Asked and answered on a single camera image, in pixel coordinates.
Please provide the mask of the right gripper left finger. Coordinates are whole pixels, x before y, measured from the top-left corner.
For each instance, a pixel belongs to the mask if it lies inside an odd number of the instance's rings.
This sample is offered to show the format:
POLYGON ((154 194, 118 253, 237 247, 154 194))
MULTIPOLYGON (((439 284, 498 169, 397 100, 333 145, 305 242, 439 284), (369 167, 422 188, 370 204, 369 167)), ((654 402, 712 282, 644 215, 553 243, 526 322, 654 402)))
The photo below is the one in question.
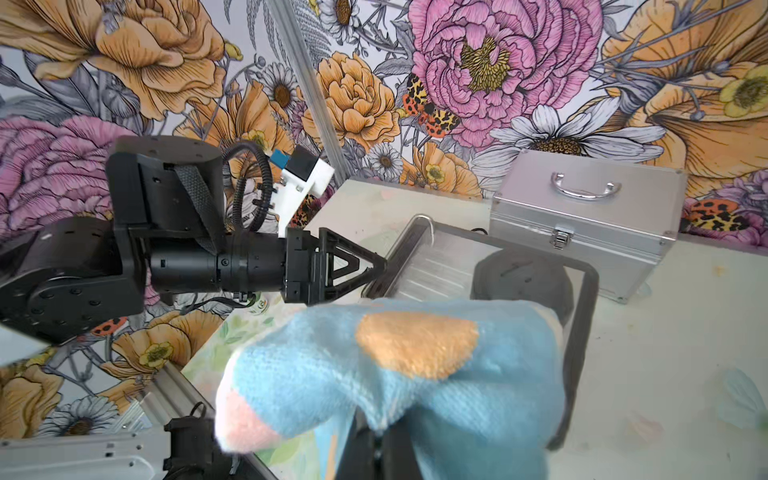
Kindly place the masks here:
POLYGON ((355 413, 347 435, 336 480, 378 480, 381 469, 380 440, 364 413, 355 413))

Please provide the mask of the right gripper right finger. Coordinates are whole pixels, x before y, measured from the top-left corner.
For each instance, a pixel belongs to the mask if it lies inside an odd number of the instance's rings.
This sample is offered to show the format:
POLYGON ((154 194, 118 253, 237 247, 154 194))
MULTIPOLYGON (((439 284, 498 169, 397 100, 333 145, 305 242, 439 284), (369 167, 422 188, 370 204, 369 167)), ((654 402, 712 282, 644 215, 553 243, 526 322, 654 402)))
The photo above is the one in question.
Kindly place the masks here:
POLYGON ((383 435, 383 479, 423 479, 404 419, 391 426, 383 435))

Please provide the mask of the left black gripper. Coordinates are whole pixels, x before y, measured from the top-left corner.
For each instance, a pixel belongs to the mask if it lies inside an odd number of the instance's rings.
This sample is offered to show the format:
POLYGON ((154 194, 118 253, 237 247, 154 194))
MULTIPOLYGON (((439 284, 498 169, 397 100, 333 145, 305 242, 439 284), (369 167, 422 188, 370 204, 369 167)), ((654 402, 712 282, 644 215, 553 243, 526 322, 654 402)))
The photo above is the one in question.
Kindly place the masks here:
POLYGON ((379 254, 325 227, 318 237, 289 228, 285 254, 284 301, 304 305, 336 301, 374 281, 387 264, 379 254))

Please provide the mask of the grey coffee machine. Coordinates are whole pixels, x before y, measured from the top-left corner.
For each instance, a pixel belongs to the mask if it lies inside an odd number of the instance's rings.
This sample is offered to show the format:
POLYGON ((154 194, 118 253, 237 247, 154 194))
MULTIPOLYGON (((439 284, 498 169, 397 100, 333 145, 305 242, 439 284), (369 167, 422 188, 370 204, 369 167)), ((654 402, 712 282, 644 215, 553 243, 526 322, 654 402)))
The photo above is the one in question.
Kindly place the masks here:
POLYGON ((599 276, 585 262, 414 216, 387 254, 366 299, 528 300, 550 310, 563 338, 565 412, 551 451, 566 440, 577 398, 599 276))

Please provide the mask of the blue patterned cloth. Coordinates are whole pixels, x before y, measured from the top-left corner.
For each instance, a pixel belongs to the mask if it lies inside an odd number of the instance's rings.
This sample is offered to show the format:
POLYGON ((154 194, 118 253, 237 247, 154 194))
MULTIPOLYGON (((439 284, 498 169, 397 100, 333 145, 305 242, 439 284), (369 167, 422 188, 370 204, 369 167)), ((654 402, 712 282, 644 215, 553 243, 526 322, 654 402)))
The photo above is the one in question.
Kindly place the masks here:
POLYGON ((562 328, 525 300, 379 299, 296 312, 229 359, 215 435, 253 453, 404 422, 426 479, 544 479, 565 410, 562 328))

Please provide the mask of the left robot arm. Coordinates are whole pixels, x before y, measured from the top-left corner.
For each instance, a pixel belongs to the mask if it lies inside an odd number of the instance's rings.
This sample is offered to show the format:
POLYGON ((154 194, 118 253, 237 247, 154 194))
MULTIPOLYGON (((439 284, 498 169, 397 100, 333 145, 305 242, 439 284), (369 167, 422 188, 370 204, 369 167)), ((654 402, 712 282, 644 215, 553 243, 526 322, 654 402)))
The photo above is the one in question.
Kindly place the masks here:
POLYGON ((335 301, 386 262, 329 229, 291 226, 305 196, 323 190, 321 166, 304 148, 121 137, 106 162, 111 220, 65 218, 2 246, 1 322, 59 344, 142 312, 148 289, 235 309, 262 291, 307 306, 335 301))

